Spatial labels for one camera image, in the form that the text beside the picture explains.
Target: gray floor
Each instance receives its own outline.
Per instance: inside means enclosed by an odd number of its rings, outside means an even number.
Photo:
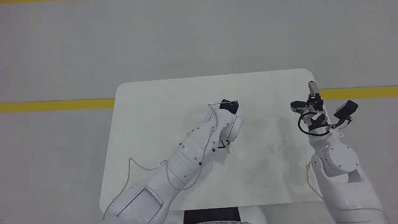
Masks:
[[[43,2],[0,5],[0,19],[0,102],[288,68],[309,69],[321,88],[398,85],[396,0]],[[357,102],[345,140],[396,223],[397,99]],[[0,224],[99,223],[111,115],[0,114]],[[322,202],[263,208],[270,223],[333,223]]]

